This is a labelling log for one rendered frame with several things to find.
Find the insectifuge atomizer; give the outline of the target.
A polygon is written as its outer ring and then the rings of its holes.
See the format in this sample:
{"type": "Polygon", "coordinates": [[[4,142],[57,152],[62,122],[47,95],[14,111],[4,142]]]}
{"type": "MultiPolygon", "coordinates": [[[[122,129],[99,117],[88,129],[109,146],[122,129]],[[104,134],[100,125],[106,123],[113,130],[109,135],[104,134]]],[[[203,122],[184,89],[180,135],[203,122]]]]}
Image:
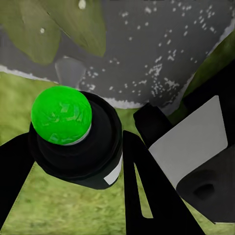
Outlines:
{"type": "Polygon", "coordinates": [[[121,121],[103,98],[76,89],[86,72],[83,63],[63,58],[55,67],[60,85],[40,93],[31,109],[30,152],[46,174],[107,189],[121,170],[121,121]]]}

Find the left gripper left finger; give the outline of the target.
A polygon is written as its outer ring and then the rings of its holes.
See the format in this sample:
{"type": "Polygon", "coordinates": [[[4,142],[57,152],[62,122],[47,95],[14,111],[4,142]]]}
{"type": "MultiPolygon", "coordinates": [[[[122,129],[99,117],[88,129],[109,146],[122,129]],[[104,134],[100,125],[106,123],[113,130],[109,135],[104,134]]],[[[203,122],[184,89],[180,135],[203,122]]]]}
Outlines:
{"type": "Polygon", "coordinates": [[[28,134],[0,146],[0,230],[35,162],[28,134]]]}

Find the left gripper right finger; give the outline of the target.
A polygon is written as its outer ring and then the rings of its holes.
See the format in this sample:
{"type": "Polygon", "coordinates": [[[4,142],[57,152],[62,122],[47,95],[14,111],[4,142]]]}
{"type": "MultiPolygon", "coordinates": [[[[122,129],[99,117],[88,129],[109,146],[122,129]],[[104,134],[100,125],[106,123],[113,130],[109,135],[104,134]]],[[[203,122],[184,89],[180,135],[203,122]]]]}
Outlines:
{"type": "Polygon", "coordinates": [[[205,235],[140,137],[122,135],[126,235],[205,235]],[[134,163],[153,219],[142,216],[134,163]]]}

